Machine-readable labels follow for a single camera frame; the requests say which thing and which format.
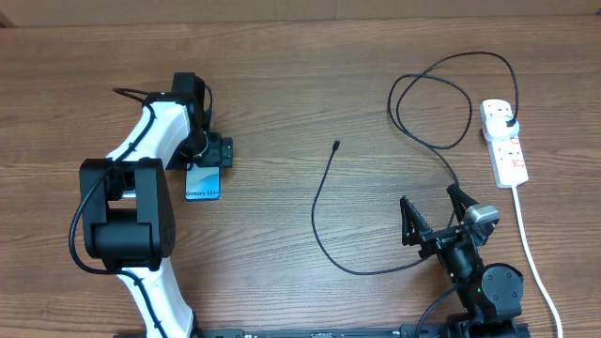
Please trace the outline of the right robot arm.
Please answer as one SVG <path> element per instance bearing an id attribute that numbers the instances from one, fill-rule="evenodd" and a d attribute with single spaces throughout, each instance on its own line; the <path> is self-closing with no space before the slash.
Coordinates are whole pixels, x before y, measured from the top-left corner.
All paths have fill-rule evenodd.
<path id="1" fill-rule="evenodd" d="M 453 284 L 422 314 L 415 325 L 404 324 L 403 337 L 528 337 L 526 324 L 517 324 L 522 314 L 523 274 L 514 267 L 486 265 L 478 249 L 483 247 L 500 220 L 499 211 L 479 203 L 458 185 L 447 188 L 458 224 L 433 230 L 404 196 L 400 199 L 402 243 L 418 245 L 419 256 L 435 256 Z M 450 295 L 457 294 L 463 307 L 460 314 L 448 315 L 443 323 L 427 325 L 429 314 Z"/>

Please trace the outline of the Samsung Galaxy smartphone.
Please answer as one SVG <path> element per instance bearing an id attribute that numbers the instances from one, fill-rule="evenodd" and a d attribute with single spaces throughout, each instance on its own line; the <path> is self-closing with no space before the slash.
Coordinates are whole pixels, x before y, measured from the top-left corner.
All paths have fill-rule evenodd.
<path id="1" fill-rule="evenodd" d="M 221 197 L 221 168 L 194 166 L 186 173 L 185 198 L 200 202 Z"/>

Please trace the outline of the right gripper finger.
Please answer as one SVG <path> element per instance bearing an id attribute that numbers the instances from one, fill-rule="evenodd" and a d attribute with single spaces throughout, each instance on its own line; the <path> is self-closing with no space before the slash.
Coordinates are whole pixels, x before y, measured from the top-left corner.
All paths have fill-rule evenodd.
<path id="1" fill-rule="evenodd" d="M 400 210 L 402 216 L 402 244 L 404 246 L 421 244 L 424 238 L 432 233 L 431 227 L 406 196 L 400 199 Z"/>
<path id="2" fill-rule="evenodd" d="M 457 221 L 461 223 L 464 220 L 467 209 L 477 205 L 478 202 L 463 192 L 456 183 L 451 184 L 447 188 L 447 193 L 451 199 Z"/>

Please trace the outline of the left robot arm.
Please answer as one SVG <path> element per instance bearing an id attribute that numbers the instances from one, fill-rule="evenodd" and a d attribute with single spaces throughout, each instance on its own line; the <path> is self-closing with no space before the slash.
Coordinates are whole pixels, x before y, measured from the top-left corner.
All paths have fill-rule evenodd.
<path id="1" fill-rule="evenodd" d="M 198 337 L 171 262 L 176 220 L 166 173 L 185 174 L 185 198 L 221 196 L 234 144 L 212 130 L 213 95 L 193 72 L 177 72 L 169 91 L 117 88 L 141 105 L 138 123 L 103 158 L 79 171 L 81 202 L 69 228 L 69 253 L 82 270 L 115 275 L 145 322 L 145 337 Z"/>

